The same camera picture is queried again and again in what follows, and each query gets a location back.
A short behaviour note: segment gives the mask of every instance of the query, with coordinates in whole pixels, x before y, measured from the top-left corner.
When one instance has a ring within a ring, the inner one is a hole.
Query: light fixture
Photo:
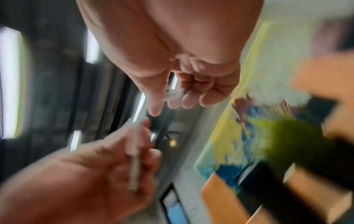
[[[100,54],[100,45],[91,30],[87,29],[86,35],[86,62],[95,64]]]
[[[70,142],[70,152],[76,151],[77,146],[79,145],[81,140],[81,135],[82,135],[81,131],[74,131],[73,138],[71,139]]]
[[[152,134],[150,137],[150,141],[153,141],[155,136],[156,136],[156,134]]]
[[[20,104],[20,38],[10,28],[0,30],[0,74],[3,108],[3,138],[14,138]]]
[[[136,122],[138,117],[139,117],[140,111],[143,108],[143,105],[144,105],[144,102],[145,102],[145,98],[146,98],[145,94],[141,93],[139,104],[138,104],[138,108],[136,109],[136,112],[135,112],[135,115],[134,115],[134,118],[133,118],[133,123]]]
[[[177,146],[177,141],[176,140],[170,140],[170,146],[171,147],[176,147]]]
[[[177,87],[177,82],[178,82],[177,75],[174,74],[173,80],[172,80],[172,84],[171,84],[171,89],[176,89],[176,87]]]

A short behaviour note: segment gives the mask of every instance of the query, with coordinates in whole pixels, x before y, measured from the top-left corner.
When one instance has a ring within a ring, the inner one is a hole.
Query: ceiling
[[[0,141],[3,181],[67,146],[74,130],[82,131],[83,142],[115,131],[134,115],[141,93],[103,54],[95,64],[85,61],[87,29],[74,0],[0,0],[0,6],[0,26],[21,32],[28,65],[21,73],[22,131]],[[165,106],[159,117],[150,117],[164,155],[160,183],[170,179],[185,153],[202,110]]]

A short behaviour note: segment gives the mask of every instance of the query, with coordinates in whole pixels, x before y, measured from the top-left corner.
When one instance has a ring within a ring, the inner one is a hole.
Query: skin
[[[171,108],[210,106],[239,83],[240,54],[263,0],[77,0],[107,57],[161,113],[170,72],[185,95]]]
[[[65,148],[30,165],[0,188],[0,223],[115,224],[147,207],[155,193],[153,176],[161,153],[151,149],[150,123],[139,127],[140,189],[128,190],[126,124],[104,140]]]

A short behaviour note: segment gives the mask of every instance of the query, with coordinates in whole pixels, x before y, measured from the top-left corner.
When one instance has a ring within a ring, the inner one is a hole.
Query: hand
[[[239,83],[241,51],[263,0],[76,0],[106,56],[161,113],[170,72],[184,97],[171,108],[210,106]]]
[[[147,207],[155,193],[161,153],[151,149],[150,123],[139,128],[140,189],[128,190],[125,153],[131,125],[104,140],[57,151],[30,165],[0,189],[0,223],[113,224]]]

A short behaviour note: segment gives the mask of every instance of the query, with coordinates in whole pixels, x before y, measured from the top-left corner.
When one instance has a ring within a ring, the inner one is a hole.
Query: colorful painting
[[[208,179],[216,172],[237,190],[234,178],[255,162],[262,127],[279,115],[296,115],[309,95],[291,89],[297,65],[310,56],[317,22],[262,23],[243,64],[240,85],[218,121],[195,169]]]

